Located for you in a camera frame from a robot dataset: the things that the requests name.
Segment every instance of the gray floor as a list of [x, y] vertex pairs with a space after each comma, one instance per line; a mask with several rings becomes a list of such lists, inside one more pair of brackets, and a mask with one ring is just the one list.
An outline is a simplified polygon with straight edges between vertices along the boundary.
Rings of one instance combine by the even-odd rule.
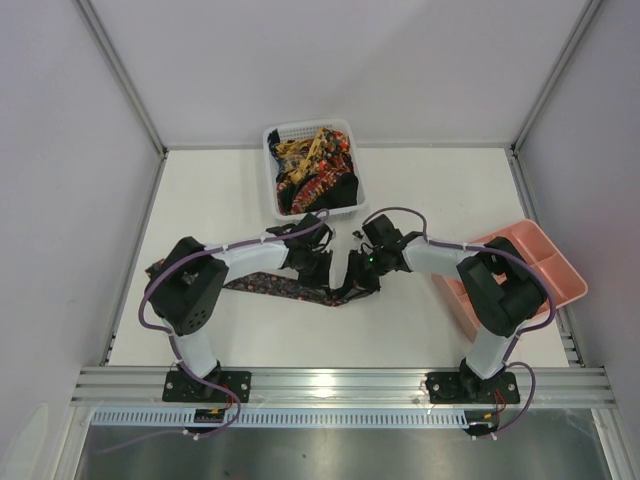
[[497, 442], [459, 430], [238, 428], [197, 443], [167, 435], [91, 453], [153, 431], [92, 427], [77, 479], [611, 478], [588, 410], [529, 412]]

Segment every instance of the pile of clothes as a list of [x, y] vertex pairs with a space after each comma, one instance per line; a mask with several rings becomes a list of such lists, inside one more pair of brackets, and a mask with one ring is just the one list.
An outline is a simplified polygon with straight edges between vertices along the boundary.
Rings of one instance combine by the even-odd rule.
[[281, 142], [274, 130], [268, 142], [278, 162], [276, 196], [282, 214], [356, 205], [358, 177], [348, 135], [320, 127], [315, 138]]

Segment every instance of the white wall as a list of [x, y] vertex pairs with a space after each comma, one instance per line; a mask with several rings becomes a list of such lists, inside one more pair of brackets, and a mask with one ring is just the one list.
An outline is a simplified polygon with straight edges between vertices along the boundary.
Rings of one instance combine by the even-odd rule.
[[525, 144], [545, 230], [589, 283], [575, 304], [640, 446], [640, 2], [605, 4]]
[[3, 2], [0, 59], [0, 458], [48, 403], [39, 479], [102, 353], [157, 157], [70, 0]]
[[169, 146], [513, 140], [585, 0], [94, 0]]

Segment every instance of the white table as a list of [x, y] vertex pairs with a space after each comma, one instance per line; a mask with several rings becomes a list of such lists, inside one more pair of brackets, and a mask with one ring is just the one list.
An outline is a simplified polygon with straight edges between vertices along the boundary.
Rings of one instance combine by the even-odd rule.
[[[429, 220], [435, 237], [470, 240], [523, 218], [501, 149], [360, 149], [370, 206], [338, 229], [332, 282], [341, 282], [351, 232], [368, 213], [412, 207]], [[230, 243], [259, 236], [276, 224], [269, 213], [260, 150], [173, 151], [169, 154], [110, 365], [170, 365], [166, 335], [143, 329], [136, 312], [147, 283], [145, 268], [165, 257], [184, 236]], [[417, 218], [391, 213], [403, 232]], [[391, 273], [382, 291], [329, 308], [306, 302], [223, 290], [204, 327], [223, 365], [244, 367], [453, 367], [470, 342], [427, 276]], [[149, 321], [159, 322], [150, 306]], [[513, 360], [535, 367], [566, 367], [555, 323], [525, 335]]]

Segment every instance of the salmon colored container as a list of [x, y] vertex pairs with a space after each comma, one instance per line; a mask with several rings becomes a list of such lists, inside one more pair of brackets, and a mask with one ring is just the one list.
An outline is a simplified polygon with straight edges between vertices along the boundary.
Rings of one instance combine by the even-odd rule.
[[[549, 285], [558, 307], [567, 305], [586, 295], [587, 282], [576, 272], [564, 255], [549, 240], [537, 223], [521, 220], [501, 230], [485, 235], [473, 243], [487, 243], [495, 237], [508, 238], [524, 261], [542, 275]], [[462, 282], [442, 275], [432, 275], [433, 283], [449, 304], [464, 333], [471, 341], [481, 327], [473, 311], [469, 296]], [[549, 302], [540, 307], [535, 319], [544, 320], [549, 312]]]

